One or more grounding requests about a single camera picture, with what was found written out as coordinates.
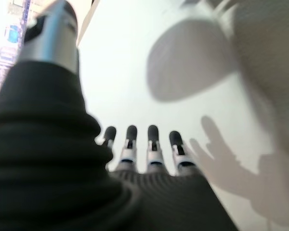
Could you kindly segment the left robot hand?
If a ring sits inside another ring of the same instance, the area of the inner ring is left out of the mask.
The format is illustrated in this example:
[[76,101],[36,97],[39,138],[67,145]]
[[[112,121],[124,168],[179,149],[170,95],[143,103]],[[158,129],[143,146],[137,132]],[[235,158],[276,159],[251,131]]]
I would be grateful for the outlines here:
[[169,135],[176,176],[154,125],[147,172],[136,170],[135,126],[115,171],[106,169],[116,129],[95,142],[101,129],[85,109],[77,32],[69,2],[49,5],[0,89],[0,231],[235,231],[177,131]]

